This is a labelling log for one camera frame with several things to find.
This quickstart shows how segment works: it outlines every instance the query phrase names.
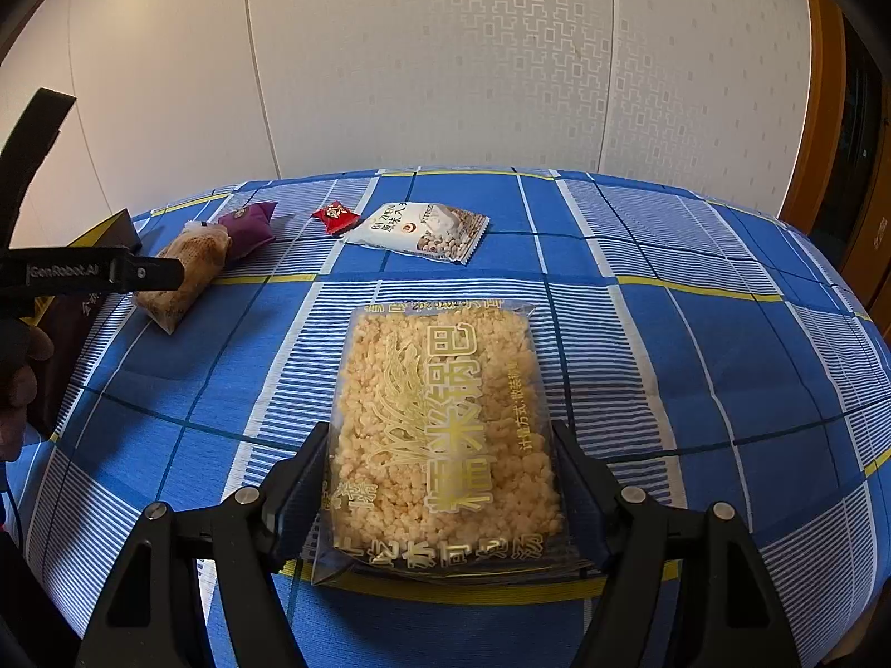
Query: white snack packet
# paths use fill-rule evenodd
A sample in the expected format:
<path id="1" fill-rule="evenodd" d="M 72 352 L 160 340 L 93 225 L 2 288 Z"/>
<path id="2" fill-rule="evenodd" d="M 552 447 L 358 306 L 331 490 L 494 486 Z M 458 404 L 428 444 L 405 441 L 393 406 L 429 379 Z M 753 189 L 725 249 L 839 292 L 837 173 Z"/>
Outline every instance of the white snack packet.
<path id="1" fill-rule="evenodd" d="M 344 241 L 466 265 L 488 224 L 488 216 L 441 203 L 385 203 Z"/>

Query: blue plaid tablecloth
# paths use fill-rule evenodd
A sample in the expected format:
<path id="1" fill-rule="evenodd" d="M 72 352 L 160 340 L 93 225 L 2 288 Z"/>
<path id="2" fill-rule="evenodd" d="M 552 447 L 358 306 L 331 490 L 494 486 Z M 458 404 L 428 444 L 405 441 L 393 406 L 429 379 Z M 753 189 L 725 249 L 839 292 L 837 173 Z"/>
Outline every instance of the blue plaid tablecloth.
<path id="1" fill-rule="evenodd" d="M 334 199 L 485 213 L 467 267 L 344 245 L 310 213 Z M 83 632 L 139 511 L 257 484 L 327 419 L 351 309 L 519 298 L 551 416 L 623 481 L 665 503 L 732 502 L 814 665 L 888 576 L 888 350 L 796 229 L 684 189 L 576 171 L 331 173 L 217 189 L 135 219 L 157 253 L 186 220 L 277 201 L 277 241 L 224 272 L 173 336 L 110 297 L 51 443 L 12 466 L 37 577 Z M 668 566 L 648 665 L 676 595 Z M 216 576 L 208 631 L 233 666 Z M 603 578 L 447 587 L 353 575 L 275 585 L 310 666 L 569 665 Z M 524 636 L 535 636 L 524 640 Z"/>

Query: red candy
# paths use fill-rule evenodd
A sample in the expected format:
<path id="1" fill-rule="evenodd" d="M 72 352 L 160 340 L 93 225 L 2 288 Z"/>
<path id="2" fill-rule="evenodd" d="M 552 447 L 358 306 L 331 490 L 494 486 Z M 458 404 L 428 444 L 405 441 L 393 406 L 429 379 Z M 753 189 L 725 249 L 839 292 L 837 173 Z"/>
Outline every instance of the red candy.
<path id="1" fill-rule="evenodd" d="M 313 213 L 313 217 L 325 224 L 325 231 L 330 236 L 348 229 L 359 220 L 359 214 L 350 211 L 340 201 L 334 201 L 331 205 L 320 208 Z"/>

